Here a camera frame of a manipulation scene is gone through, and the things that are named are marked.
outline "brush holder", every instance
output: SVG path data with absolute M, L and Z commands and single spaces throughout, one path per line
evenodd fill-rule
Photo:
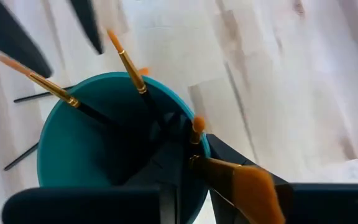
M 181 113 L 189 122 L 193 112 L 165 85 L 144 77 L 147 88 L 165 118 Z M 37 158 L 37 173 L 41 187 L 111 187 L 122 185 L 137 172 L 137 164 L 147 162 L 149 145 L 129 147 L 139 139 L 157 139 L 156 122 L 149 113 L 129 75 L 124 72 L 96 75 L 77 84 L 69 91 L 81 102 L 105 114 L 131 132 L 131 140 L 123 140 L 113 131 L 88 117 L 62 100 L 50 112 L 41 133 Z M 177 127 L 189 131 L 183 119 Z M 210 156 L 203 136 L 200 152 Z M 191 223 L 204 203 L 207 186 L 188 170 L 188 156 L 194 154 L 183 147 L 180 187 L 180 218 Z

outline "wooden surface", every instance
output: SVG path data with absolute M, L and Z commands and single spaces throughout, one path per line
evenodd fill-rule
M 52 81 L 123 71 L 105 32 L 179 94 L 241 154 L 289 181 L 358 182 L 358 1 L 94 0 L 105 53 L 96 55 L 68 1 L 3 0 L 39 45 Z M 55 97 L 0 63 L 0 208 L 37 186 L 36 153 Z M 211 205 L 197 222 L 211 223 Z

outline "brush bristle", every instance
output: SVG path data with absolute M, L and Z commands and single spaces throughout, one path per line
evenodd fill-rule
M 141 68 L 139 69 L 139 74 L 141 75 L 149 75 L 149 68 L 145 67 L 145 68 Z
M 114 32 L 112 31 L 112 29 L 108 29 L 107 30 L 107 33 L 110 37 L 110 40 L 112 42 L 112 44 L 114 44 L 115 48 L 117 49 L 117 51 L 120 53 L 120 52 L 123 52 L 124 51 L 124 48 L 121 46 L 121 44 L 119 43 L 118 41 L 118 38 L 117 36 L 114 34 Z
M 20 73 L 23 73 L 24 75 L 28 75 L 33 72 L 32 70 L 26 68 L 21 63 L 13 60 L 7 56 L 0 55 L 0 62 L 4 63 L 5 65 L 13 68 L 14 70 L 16 70 Z
M 233 173 L 233 204 L 251 223 L 285 223 L 272 176 L 256 166 L 242 166 Z
M 202 133 L 205 129 L 205 120 L 201 116 L 195 116 L 193 120 L 193 129 L 197 133 Z

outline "flat brush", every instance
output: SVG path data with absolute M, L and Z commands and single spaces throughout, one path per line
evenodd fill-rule
M 68 103 L 70 106 L 80 110 L 84 114 L 94 118 L 100 123 L 108 124 L 114 130 L 116 130 L 117 133 L 122 133 L 123 130 L 119 124 L 110 120 L 107 116 L 94 110 L 92 107 L 80 102 L 78 99 L 76 99 L 74 96 L 71 96 L 67 91 L 60 88 L 58 85 L 52 83 L 49 80 L 46 80 L 44 77 L 41 77 L 40 75 L 36 74 L 29 68 L 26 68 L 25 66 L 21 65 L 19 62 L 16 62 L 13 59 L 0 55 L 0 61 L 7 66 L 13 68 L 14 70 L 24 74 L 25 76 L 27 76 L 27 78 L 31 79 L 36 84 L 44 87 L 46 90 L 59 97 L 64 102 Z
M 201 156 L 190 158 L 190 169 L 250 223 L 285 223 L 272 176 L 266 170 Z
M 127 52 L 119 43 L 118 38 L 116 37 L 114 32 L 111 29 L 108 29 L 107 33 L 111 39 L 111 42 L 114 44 L 115 48 L 117 49 L 119 57 L 121 58 L 125 66 L 125 69 L 128 71 L 128 74 L 131 77 L 132 82 L 134 83 L 137 91 L 142 96 L 143 100 L 145 101 L 145 104 L 149 107 L 150 112 L 154 115 L 160 128 L 162 130 L 166 130 L 167 124 L 163 118 L 163 115 L 161 111 L 158 109 L 155 101 L 152 99 L 149 91 L 147 91 L 146 84 L 143 81 L 143 78 L 140 75 L 139 71 L 135 68 L 135 65 L 132 63 Z

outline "blurry black object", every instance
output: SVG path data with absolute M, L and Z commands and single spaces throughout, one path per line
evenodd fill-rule
M 181 170 L 183 165 L 183 146 L 175 141 L 166 141 L 149 162 L 132 175 L 125 186 L 143 186 L 158 183 L 161 189 L 160 204 L 163 206 L 162 220 L 169 223 L 183 223 L 181 214 Z
M 213 134 L 207 134 L 215 159 L 255 165 Z M 358 184 L 293 184 L 273 175 L 286 223 L 358 223 Z M 211 194 L 217 224 L 248 223 L 214 190 Z
M 93 47 L 98 51 L 98 53 L 102 54 L 103 48 L 99 38 L 92 2 L 90 0 L 70 0 L 70 2 L 78 20 L 81 22 L 85 34 L 88 36 Z
M 23 154 L 21 154 L 18 158 L 16 158 L 15 160 L 13 160 L 10 164 L 8 164 L 5 168 L 4 171 L 8 171 L 10 169 L 12 169 L 14 166 L 16 166 L 16 164 L 18 164 L 20 161 L 22 161 L 23 159 L 25 159 L 27 156 L 29 156 L 30 154 L 32 154 L 35 150 L 37 150 L 38 148 L 38 143 L 36 143 L 35 145 L 31 146 L 30 149 L 26 150 L 26 152 L 24 152 Z
M 80 24 L 99 54 L 103 52 L 98 27 L 90 0 L 71 0 Z M 45 78 L 52 75 L 45 57 L 39 48 L 0 2 L 0 51 L 17 60 Z
M 37 188 L 13 195 L 4 224 L 161 223 L 156 187 Z
M 0 51 L 45 78 L 50 77 L 52 74 L 51 68 L 38 47 L 1 3 Z
M 71 89 L 73 87 L 74 86 L 68 86 L 68 87 L 65 87 L 63 89 L 64 90 L 69 90 L 69 89 Z M 25 101 L 34 100 L 34 99 L 38 99 L 38 98 L 41 98 L 41 97 L 44 97 L 44 96 L 51 96 L 51 95 L 52 94 L 50 92 L 39 93 L 39 94 L 36 94 L 36 95 L 25 96 L 25 97 L 22 97 L 22 98 L 15 99 L 15 100 L 13 100 L 13 103 L 25 102 Z

